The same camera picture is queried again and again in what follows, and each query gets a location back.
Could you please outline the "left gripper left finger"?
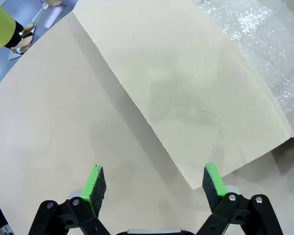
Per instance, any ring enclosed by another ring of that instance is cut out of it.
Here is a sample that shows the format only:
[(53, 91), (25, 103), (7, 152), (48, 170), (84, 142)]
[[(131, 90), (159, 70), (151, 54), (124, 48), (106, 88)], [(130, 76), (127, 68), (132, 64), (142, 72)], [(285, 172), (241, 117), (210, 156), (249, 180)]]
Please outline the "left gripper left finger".
[(103, 167), (96, 164), (80, 196), (62, 204), (42, 202), (29, 230), (30, 235), (66, 235), (79, 228), (84, 235), (110, 234), (98, 218), (106, 192)]

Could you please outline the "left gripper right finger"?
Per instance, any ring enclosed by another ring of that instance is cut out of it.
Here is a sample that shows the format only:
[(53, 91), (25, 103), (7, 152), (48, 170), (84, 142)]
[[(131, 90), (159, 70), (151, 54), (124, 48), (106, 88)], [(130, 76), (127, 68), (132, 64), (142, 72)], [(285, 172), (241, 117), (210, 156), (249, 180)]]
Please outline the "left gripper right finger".
[(228, 191), (214, 163), (204, 167), (202, 188), (211, 214), (198, 235), (222, 235), (230, 224), (240, 225), (246, 235), (283, 234), (269, 198), (256, 194), (246, 199)]

